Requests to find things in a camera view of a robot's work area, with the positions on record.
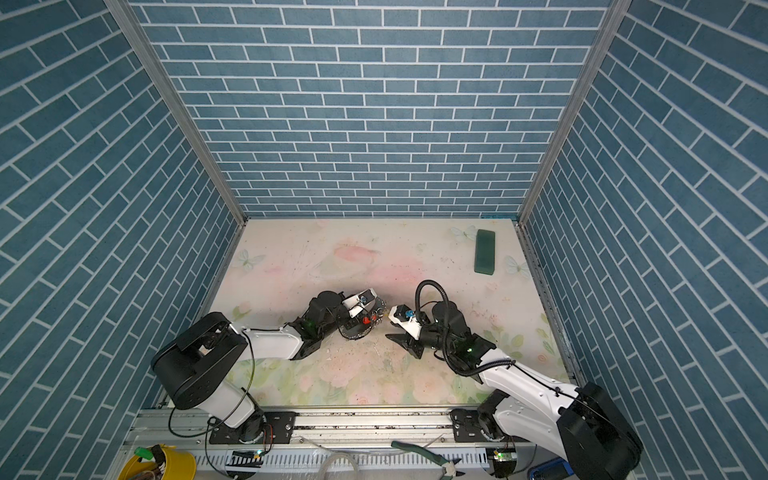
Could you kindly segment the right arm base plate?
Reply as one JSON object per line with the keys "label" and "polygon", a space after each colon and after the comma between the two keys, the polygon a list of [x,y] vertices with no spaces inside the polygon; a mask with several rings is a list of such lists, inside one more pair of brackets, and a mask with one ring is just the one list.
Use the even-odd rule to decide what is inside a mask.
{"label": "right arm base plate", "polygon": [[454,408],[449,412],[456,443],[509,443],[514,438],[502,432],[491,415],[477,409]]}

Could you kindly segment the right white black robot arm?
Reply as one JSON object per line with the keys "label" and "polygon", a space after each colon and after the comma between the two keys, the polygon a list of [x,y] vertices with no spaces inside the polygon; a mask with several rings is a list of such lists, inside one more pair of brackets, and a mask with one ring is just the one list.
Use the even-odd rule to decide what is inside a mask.
{"label": "right white black robot arm", "polygon": [[504,353],[471,331],[457,305],[436,281],[441,298],[431,311],[421,299],[409,307],[379,307],[399,331],[390,340],[415,358],[437,351],[456,375],[490,388],[477,407],[450,413],[460,443],[527,440],[565,460],[580,479],[624,479],[640,463],[644,450],[635,429],[599,385],[581,387],[547,377]]}

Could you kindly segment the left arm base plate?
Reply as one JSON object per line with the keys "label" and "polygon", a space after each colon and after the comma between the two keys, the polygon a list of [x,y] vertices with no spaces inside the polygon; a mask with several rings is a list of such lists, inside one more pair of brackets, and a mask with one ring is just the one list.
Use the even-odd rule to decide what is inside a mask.
{"label": "left arm base plate", "polygon": [[226,424],[214,427],[209,442],[214,445],[272,445],[289,444],[293,435],[297,413],[293,411],[256,412],[241,426]]}

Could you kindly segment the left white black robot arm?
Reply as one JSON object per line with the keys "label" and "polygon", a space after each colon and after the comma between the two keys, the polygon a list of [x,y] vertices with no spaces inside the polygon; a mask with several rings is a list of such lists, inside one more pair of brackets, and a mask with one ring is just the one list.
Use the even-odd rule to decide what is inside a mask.
{"label": "left white black robot arm", "polygon": [[237,442],[255,443],[269,432],[266,416],[248,386],[227,381],[233,367],[248,362],[252,383],[259,360],[302,360],[335,332],[358,340],[380,321],[384,308],[385,302],[367,289],[349,297],[323,291],[303,315],[277,329],[239,328],[223,313],[212,312],[165,345],[150,366],[176,409],[202,409]]}

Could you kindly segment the metal key organizer plate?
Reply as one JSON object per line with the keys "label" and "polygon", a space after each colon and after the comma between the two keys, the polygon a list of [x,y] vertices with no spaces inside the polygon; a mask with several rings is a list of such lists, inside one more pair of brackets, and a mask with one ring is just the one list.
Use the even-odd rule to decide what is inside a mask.
{"label": "metal key organizer plate", "polygon": [[372,320],[372,324],[370,325],[364,325],[362,323],[363,318],[353,318],[354,325],[352,332],[350,333],[350,338],[352,340],[359,340],[367,336],[373,330],[373,328],[381,322],[385,307],[386,302],[382,299],[377,299],[376,308],[371,312],[370,315]]}

